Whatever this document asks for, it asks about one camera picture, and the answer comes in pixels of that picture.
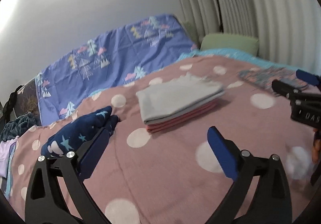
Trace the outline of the person right hand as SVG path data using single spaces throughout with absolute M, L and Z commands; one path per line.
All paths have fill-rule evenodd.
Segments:
M 313 147 L 311 151 L 313 163 L 317 163 L 320 157 L 320 130 L 314 129 Z

